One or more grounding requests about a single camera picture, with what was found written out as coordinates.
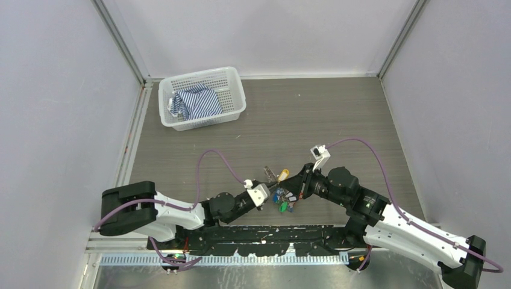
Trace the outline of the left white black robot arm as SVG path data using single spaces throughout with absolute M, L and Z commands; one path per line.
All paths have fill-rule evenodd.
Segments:
M 135 232 L 178 249 L 185 240 L 178 228 L 195 231 L 229 224 L 253 209 L 260 210 L 275 185 L 248 181 L 237 196 L 223 192 L 195 204 L 157 192 L 152 181 L 111 188 L 102 193 L 101 219 L 93 231 L 107 237 Z

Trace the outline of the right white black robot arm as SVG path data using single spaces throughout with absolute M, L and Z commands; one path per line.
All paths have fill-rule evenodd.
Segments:
M 352 247 L 382 247 L 410 258 L 441 275 L 452 288 L 477 288 L 483 271 L 486 242 L 476 236 L 459 237 L 423 222 L 388 198 L 359 184 L 345 167 L 327 175 L 304 165 L 280 187 L 301 199 L 312 195 L 346 209 L 344 239 Z

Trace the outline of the yellow key tag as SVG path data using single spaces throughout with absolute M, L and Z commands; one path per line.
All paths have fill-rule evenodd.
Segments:
M 289 175 L 290 172 L 287 169 L 283 169 L 277 178 L 278 182 L 286 180 L 289 177 Z

